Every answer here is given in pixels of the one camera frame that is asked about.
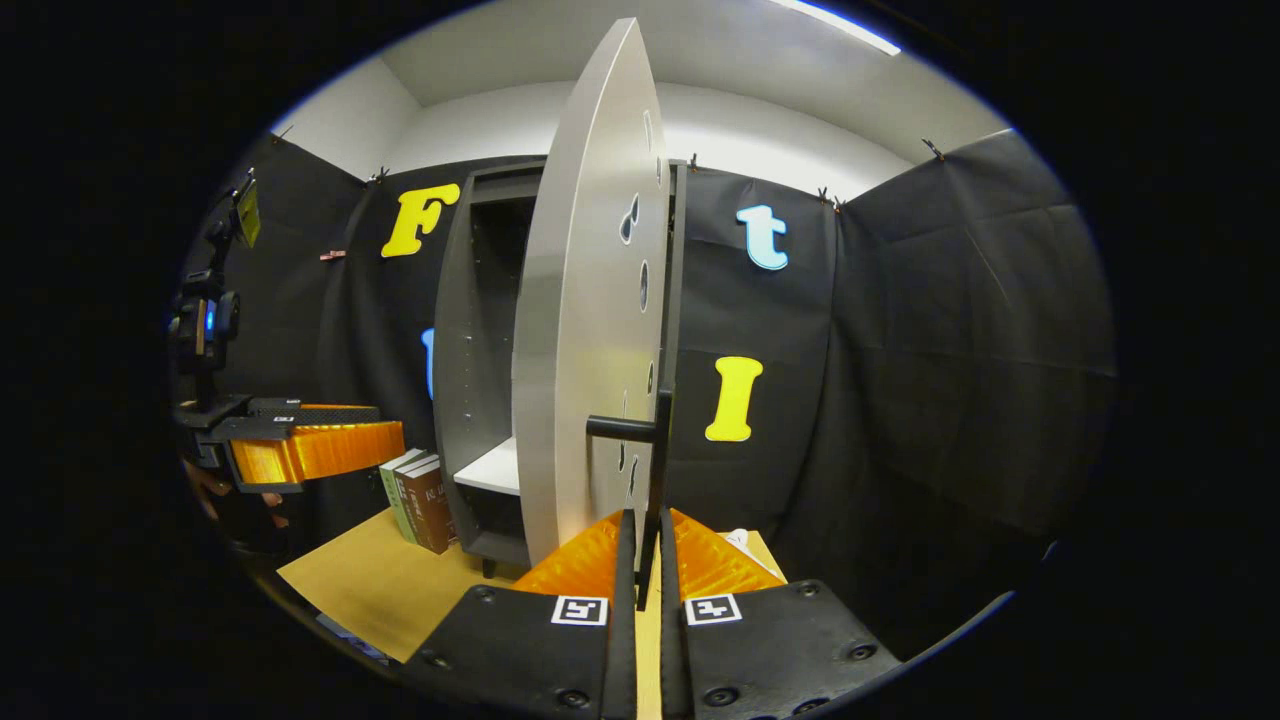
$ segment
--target ceiling light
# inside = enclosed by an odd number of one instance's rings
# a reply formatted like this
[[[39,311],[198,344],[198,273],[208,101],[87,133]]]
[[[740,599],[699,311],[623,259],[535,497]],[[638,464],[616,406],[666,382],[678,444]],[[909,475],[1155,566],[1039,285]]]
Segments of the ceiling light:
[[[822,8],[814,8],[813,5],[809,5],[808,3],[800,3],[799,0],[769,0],[769,3],[804,13],[810,18],[829,24],[833,28],[847,32],[849,35],[856,37],[858,40],[861,40],[865,44],[874,46],[877,50],[884,53],[886,55],[892,56],[902,51],[900,47],[884,40],[883,37],[879,37],[873,32],[868,32],[867,29],[863,29],[861,27],[846,20],[845,18],[841,18],[835,13],[823,10]]]

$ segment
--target brown book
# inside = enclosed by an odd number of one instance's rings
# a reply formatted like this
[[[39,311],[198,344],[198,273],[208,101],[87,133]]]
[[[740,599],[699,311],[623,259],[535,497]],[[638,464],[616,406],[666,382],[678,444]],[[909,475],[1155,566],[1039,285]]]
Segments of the brown book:
[[[404,471],[397,470],[396,486],[417,544],[436,555],[448,550],[457,533],[444,496],[439,456],[431,455]]]

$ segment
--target white wall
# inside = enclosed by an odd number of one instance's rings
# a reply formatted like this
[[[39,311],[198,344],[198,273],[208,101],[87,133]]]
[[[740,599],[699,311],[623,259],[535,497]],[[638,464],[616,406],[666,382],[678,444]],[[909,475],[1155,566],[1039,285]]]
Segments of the white wall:
[[[390,145],[392,172],[550,150],[572,82],[524,85],[419,110]],[[911,163],[810,115],[741,95],[658,83],[667,152],[698,164],[849,200]]]
[[[388,152],[421,109],[375,56],[303,100],[271,132],[293,126],[284,140],[364,179],[387,164]]]

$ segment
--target green book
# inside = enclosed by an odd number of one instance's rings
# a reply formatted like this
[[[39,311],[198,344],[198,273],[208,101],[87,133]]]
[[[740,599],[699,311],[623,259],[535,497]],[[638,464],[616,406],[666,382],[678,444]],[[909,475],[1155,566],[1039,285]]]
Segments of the green book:
[[[416,464],[428,455],[430,455],[428,451],[415,448],[396,460],[389,460],[378,466],[378,473],[383,477],[383,491],[387,492],[387,502],[390,503],[392,512],[396,514],[396,525],[399,527],[404,539],[412,543],[416,543],[417,538],[413,537],[413,527],[410,525],[404,503],[401,502],[399,488],[396,486],[396,468]]]

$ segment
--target book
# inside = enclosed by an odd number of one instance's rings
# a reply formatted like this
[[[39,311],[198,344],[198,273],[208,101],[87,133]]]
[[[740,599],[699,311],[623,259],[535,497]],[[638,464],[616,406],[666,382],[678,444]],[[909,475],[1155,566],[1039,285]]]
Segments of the book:
[[[428,451],[413,448],[401,455],[394,460],[389,460],[378,466],[378,473],[383,478],[383,489],[387,491],[387,502],[392,506],[392,512],[396,515],[396,527],[399,528],[401,536],[408,542],[417,542],[413,538],[413,528],[408,523],[408,514],[404,511],[404,503],[401,502],[399,488],[396,486],[396,468],[408,466],[426,457]]]
[[[440,457],[433,454],[396,470],[396,487],[401,492],[401,503],[417,544],[436,555],[448,550],[457,539],[457,533],[449,514],[449,500],[444,495]]]

